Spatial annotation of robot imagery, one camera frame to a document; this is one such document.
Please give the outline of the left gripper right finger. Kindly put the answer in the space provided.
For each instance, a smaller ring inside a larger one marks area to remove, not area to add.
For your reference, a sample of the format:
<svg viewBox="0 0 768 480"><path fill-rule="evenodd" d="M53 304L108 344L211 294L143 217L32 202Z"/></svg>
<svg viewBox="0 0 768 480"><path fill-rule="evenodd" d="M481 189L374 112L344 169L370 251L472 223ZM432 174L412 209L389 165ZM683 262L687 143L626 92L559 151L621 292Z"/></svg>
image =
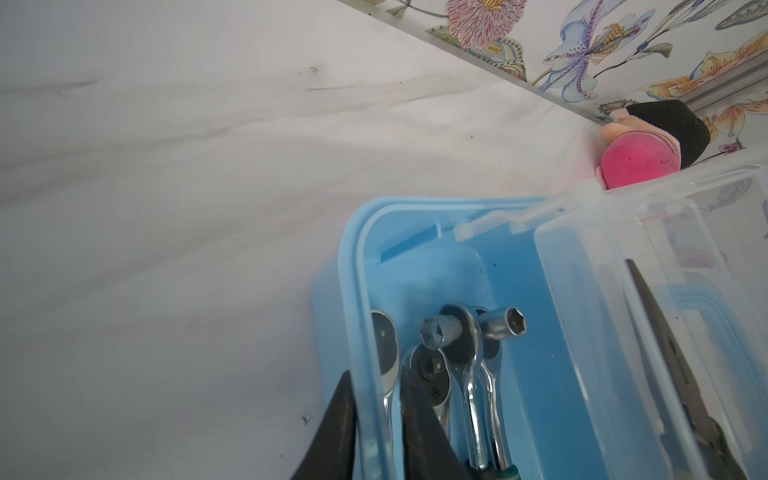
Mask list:
<svg viewBox="0 0 768 480"><path fill-rule="evenodd" d="M470 479L441 427L419 375L401 368L401 425L405 479Z"/></svg>

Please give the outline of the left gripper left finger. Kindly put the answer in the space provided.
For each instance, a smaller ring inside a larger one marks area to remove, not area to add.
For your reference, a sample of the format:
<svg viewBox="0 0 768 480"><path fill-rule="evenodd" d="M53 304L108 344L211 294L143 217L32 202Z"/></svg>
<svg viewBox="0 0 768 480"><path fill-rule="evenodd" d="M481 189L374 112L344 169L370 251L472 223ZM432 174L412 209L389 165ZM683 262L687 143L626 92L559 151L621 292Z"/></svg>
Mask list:
<svg viewBox="0 0 768 480"><path fill-rule="evenodd" d="M356 403L351 373L347 370L341 375L318 430L292 479L352 479L356 435Z"/></svg>

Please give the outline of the black ratchet wrench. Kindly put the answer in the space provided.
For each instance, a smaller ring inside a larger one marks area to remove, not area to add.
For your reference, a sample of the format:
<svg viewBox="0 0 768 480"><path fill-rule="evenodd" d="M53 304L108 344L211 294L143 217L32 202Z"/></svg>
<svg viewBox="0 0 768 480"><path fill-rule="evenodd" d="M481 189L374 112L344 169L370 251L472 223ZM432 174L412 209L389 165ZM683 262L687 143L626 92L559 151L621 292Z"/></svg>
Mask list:
<svg viewBox="0 0 768 480"><path fill-rule="evenodd" d="M386 431L389 438L392 438L392 403L400 371L399 342L395 323L387 313L372 310L371 320L377 346Z"/></svg>

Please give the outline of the blue plastic tool box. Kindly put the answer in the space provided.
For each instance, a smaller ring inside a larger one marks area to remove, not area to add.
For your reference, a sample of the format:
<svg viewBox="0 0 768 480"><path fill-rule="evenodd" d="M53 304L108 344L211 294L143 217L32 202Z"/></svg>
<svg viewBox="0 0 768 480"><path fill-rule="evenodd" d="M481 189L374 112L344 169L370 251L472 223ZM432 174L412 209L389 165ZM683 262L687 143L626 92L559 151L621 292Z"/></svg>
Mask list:
<svg viewBox="0 0 768 480"><path fill-rule="evenodd" d="M516 307L502 404L520 479L710 479L625 262L659 303L747 479L767 475L767 168L709 163L616 190L547 199L382 198L347 223L317 274L323 384L349 370L354 477L402 479L401 368L447 304ZM394 321L392 438L371 311ZM451 366L451 438L469 475Z"/></svg>

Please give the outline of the yellow handled pliers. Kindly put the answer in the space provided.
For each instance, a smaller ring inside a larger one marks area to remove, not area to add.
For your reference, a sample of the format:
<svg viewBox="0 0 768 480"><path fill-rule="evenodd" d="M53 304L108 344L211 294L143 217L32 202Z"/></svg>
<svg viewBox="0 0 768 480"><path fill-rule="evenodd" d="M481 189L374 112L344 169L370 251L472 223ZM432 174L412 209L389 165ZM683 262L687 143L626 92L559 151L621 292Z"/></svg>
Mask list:
<svg viewBox="0 0 768 480"><path fill-rule="evenodd" d="M710 479L747 479L719 423L709 415L697 380L650 286L632 259L625 260L686 414Z"/></svg>

